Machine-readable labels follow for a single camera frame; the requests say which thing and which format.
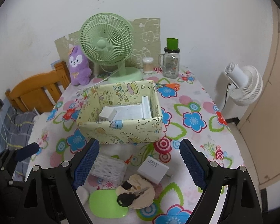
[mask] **green desk fan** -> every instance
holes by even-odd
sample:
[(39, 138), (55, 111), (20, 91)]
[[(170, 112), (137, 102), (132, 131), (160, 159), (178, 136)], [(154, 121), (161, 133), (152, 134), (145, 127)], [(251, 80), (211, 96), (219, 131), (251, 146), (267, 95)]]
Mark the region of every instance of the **green desk fan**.
[(110, 83), (140, 81), (142, 72), (125, 67), (125, 60), (133, 50), (133, 27), (129, 21), (112, 13), (98, 13), (81, 27), (80, 45), (83, 53), (102, 66), (118, 65)]

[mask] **blue gripper pad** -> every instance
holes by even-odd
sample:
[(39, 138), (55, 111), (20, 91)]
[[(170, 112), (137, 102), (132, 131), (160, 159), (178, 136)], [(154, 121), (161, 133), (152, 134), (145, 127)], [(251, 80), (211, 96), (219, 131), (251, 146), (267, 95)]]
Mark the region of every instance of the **blue gripper pad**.
[(78, 167), (75, 169), (74, 181), (72, 187), (77, 190), (78, 187), (85, 183), (85, 180), (92, 168), (92, 165), (98, 156), (100, 150), (100, 145), (98, 140), (94, 140), (91, 147), (88, 149), (82, 160), (80, 161)]
[(188, 139), (183, 139), (180, 142), (179, 152), (195, 185), (205, 190), (207, 187), (206, 179), (209, 174), (207, 158), (202, 152), (197, 152)]

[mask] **orange scissors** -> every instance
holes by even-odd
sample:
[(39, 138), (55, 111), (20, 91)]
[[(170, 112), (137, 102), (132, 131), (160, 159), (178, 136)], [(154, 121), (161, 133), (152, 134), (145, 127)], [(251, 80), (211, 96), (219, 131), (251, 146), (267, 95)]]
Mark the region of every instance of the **orange scissors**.
[(178, 91), (179, 87), (180, 87), (180, 84), (178, 84), (178, 83), (169, 83), (169, 84), (156, 83), (156, 85), (169, 87), (169, 88), (173, 89), (174, 91)]

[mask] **floor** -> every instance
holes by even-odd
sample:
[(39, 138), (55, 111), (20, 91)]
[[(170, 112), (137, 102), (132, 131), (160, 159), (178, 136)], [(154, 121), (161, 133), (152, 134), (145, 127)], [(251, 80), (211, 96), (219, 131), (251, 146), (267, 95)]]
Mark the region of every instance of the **floor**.
[(258, 196), (258, 200), (260, 203), (260, 208), (262, 209), (262, 203), (261, 203), (261, 197), (260, 197), (260, 190), (259, 190), (259, 181), (258, 181), (258, 176), (256, 173), (256, 169), (253, 163), (253, 160), (251, 158), (249, 149), (246, 145), (246, 142), (244, 140), (244, 138), (242, 137), (242, 134), (240, 133), (240, 131), (237, 129), (236, 125), (234, 123), (229, 123), (228, 124), (236, 142), (237, 145), (239, 147), (239, 150), (241, 152), (242, 158), (244, 160), (244, 165), (246, 166), (246, 168), (248, 169), (248, 172), (250, 174), (250, 177), (252, 179), (252, 182), (254, 184), (257, 196)]

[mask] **purple plush toy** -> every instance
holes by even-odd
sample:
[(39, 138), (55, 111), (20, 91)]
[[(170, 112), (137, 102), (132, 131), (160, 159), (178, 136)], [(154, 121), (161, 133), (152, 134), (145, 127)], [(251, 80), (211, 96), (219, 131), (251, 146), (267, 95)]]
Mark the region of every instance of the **purple plush toy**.
[(90, 82), (89, 77), (92, 71), (89, 68), (88, 62), (89, 60), (83, 54), (80, 46), (74, 46), (69, 54), (69, 73), (72, 85), (87, 85)]

